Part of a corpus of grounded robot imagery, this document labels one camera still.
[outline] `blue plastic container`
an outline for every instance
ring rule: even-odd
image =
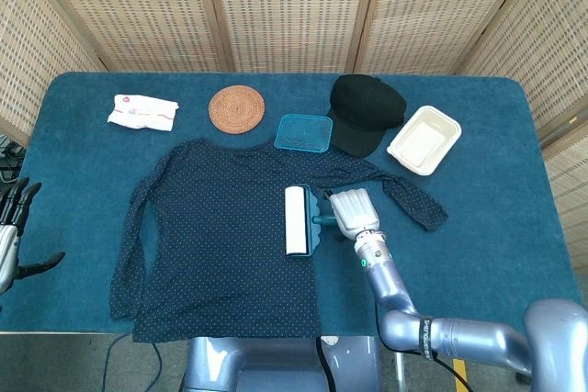
[[[322,153],[329,149],[333,121],[316,115],[286,114],[277,128],[274,147]]]

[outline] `table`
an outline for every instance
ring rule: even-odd
[[[20,260],[59,250],[63,262],[16,281],[0,298],[7,331],[126,332],[109,316],[110,278],[130,192],[179,142],[207,137],[230,147],[259,144],[282,115],[325,115],[337,74],[67,73],[47,91],[21,176],[43,187],[31,206]],[[463,133],[433,175],[412,174],[386,152],[389,130],[367,159],[411,179],[435,197],[449,220],[427,233],[381,192],[365,186],[388,245],[419,311],[501,321],[522,330],[525,308],[544,297],[579,300],[525,94],[506,78],[381,75],[407,100],[407,118],[432,105]],[[222,87],[247,84],[266,101],[260,125],[243,135],[217,131],[208,102]],[[179,103],[172,132],[107,123],[115,94]],[[155,226],[144,221],[147,262]],[[323,235],[313,257],[324,334],[374,332],[371,297],[351,242]]]

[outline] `round rattan coaster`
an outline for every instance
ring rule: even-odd
[[[264,111],[264,98],[249,86],[225,87],[209,103],[212,124],[226,133],[244,133],[253,129],[261,121]]]

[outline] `white takeout container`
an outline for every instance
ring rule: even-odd
[[[414,113],[386,151],[407,169],[427,176],[435,171],[461,135],[461,126],[439,109],[423,106]]]

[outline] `black baseball cap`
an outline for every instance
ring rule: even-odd
[[[340,76],[331,92],[331,144],[365,157],[382,141],[386,129],[404,122],[406,101],[395,89],[369,75]]]

